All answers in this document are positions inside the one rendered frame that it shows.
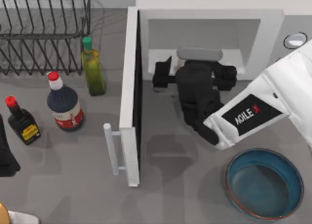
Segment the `pale grey rounded box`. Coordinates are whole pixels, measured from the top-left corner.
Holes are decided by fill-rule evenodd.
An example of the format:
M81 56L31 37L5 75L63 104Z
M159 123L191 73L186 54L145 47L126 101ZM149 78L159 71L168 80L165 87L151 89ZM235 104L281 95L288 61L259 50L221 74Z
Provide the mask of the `pale grey rounded box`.
M220 49L207 48L178 48L176 55L181 60L195 61L219 61L223 58L223 52Z

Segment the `white microwave door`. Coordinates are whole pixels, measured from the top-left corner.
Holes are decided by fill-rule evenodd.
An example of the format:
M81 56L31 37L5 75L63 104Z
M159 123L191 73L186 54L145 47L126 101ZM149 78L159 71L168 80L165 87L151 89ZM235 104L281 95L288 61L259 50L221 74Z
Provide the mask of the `white microwave door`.
M140 14L136 7L127 12L119 131L129 187L140 184L140 141L142 113L142 63Z

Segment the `green bottle with green cap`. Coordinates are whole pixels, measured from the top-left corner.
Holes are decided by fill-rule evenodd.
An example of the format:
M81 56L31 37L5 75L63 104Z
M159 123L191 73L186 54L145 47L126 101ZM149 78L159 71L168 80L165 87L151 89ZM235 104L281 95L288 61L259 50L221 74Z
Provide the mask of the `green bottle with green cap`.
M89 94L91 96L104 95L106 89L102 73L100 54L93 48L91 37L83 37L82 45L83 51L81 53L81 63Z

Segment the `white microwave oven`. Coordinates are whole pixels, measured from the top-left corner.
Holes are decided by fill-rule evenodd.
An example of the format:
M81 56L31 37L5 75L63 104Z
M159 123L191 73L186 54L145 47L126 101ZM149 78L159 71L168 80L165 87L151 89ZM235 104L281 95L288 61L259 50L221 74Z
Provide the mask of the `white microwave oven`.
M312 0L136 0L140 14L143 76L180 47L220 49L221 63L234 65L240 80L252 80L292 52L290 34L312 40Z

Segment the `round microwave knob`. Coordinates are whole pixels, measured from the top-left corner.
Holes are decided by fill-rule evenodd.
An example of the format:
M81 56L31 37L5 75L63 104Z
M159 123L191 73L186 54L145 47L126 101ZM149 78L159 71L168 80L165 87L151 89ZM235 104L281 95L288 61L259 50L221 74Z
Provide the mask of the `round microwave knob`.
M283 46L289 50L295 50L303 46L308 40L308 36L303 32L290 34L283 40Z

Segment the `large dark bottle red cap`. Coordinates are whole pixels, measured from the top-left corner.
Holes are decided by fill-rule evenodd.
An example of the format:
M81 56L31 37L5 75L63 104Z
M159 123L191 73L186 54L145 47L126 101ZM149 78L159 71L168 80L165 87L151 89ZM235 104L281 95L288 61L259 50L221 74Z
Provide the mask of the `large dark bottle red cap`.
M64 84L57 71L47 73L50 93L47 105L57 126L63 131L75 131L81 128L84 113L76 91Z

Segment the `blue bowl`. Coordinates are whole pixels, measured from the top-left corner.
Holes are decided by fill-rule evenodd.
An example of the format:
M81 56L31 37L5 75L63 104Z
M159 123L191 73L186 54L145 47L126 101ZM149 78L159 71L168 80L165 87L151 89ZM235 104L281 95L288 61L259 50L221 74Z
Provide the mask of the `blue bowl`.
M226 168L225 189L233 207L262 222L276 222L292 215L302 204L305 191L296 166L267 148L236 154Z

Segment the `small dark bottle yellow label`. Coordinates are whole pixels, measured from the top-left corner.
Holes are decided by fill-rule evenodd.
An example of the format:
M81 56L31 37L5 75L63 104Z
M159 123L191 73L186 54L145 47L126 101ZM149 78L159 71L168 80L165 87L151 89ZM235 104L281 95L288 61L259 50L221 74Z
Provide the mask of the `small dark bottle yellow label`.
M41 133L33 115L21 108L14 96L6 97L5 103L11 113L8 123L22 142L29 145L38 139Z

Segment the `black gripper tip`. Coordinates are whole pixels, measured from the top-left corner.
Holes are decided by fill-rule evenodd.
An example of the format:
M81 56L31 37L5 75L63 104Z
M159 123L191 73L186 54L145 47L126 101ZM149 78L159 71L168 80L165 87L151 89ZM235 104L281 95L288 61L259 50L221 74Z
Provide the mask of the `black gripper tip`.
M20 164L10 150L2 115L0 114L0 177L13 177L20 171Z

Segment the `pale grey rounded object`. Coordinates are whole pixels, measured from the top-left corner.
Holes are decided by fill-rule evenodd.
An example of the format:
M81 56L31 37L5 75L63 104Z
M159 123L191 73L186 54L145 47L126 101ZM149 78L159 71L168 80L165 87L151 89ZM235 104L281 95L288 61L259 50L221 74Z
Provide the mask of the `pale grey rounded object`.
M40 224L38 217L16 211L8 211L10 224Z

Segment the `yellow rounded object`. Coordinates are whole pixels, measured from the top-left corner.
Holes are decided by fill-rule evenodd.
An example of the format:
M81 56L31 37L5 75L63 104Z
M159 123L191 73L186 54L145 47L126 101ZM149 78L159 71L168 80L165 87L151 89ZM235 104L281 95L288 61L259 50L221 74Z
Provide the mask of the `yellow rounded object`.
M11 224L7 208L0 202L0 224Z

